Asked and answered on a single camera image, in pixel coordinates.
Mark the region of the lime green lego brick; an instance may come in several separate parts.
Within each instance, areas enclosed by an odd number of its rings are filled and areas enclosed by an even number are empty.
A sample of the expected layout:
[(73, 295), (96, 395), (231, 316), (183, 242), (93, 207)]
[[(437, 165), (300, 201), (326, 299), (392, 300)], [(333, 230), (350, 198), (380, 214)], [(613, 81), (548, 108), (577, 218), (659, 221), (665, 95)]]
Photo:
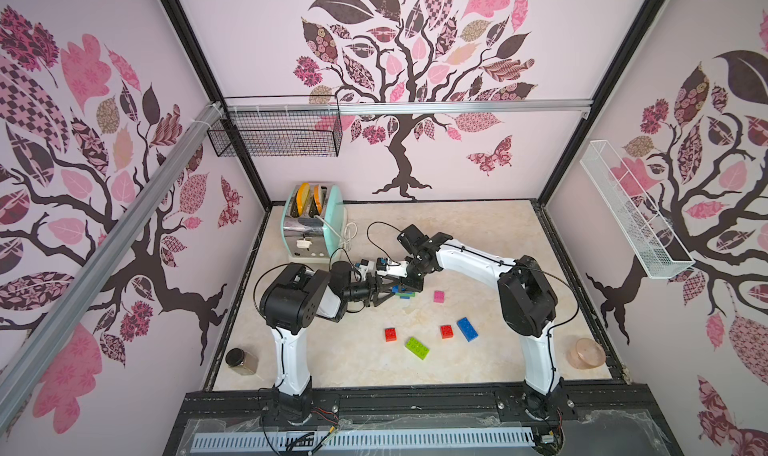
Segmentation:
[(410, 337), (406, 341), (405, 348), (420, 360), (425, 360), (430, 353), (430, 349), (415, 337)]

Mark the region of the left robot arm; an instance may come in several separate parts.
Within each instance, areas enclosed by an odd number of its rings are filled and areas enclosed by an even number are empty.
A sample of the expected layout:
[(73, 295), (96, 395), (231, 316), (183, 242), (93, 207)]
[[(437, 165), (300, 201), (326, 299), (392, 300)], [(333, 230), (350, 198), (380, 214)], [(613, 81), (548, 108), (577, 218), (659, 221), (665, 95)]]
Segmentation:
[(271, 271), (276, 277), (256, 307), (275, 341), (277, 404), (286, 411), (307, 414), (312, 405), (307, 328), (316, 318), (340, 321), (351, 303), (379, 306), (407, 276), (407, 264), (392, 264), (384, 258), (357, 265), (339, 260), (328, 270), (314, 270), (292, 262)]

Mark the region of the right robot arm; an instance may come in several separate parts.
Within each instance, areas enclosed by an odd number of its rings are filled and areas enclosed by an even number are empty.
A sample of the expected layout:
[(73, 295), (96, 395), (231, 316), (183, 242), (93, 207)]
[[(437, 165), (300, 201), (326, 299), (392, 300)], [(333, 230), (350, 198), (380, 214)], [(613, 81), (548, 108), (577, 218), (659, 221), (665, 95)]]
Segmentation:
[(544, 421), (567, 403), (554, 354), (558, 298), (533, 257), (505, 259), (442, 232), (428, 236), (414, 225), (401, 231), (397, 240), (408, 254), (406, 276), (414, 281), (421, 283), (428, 274), (449, 270), (498, 292), (503, 320), (520, 337), (523, 397), (530, 417)]

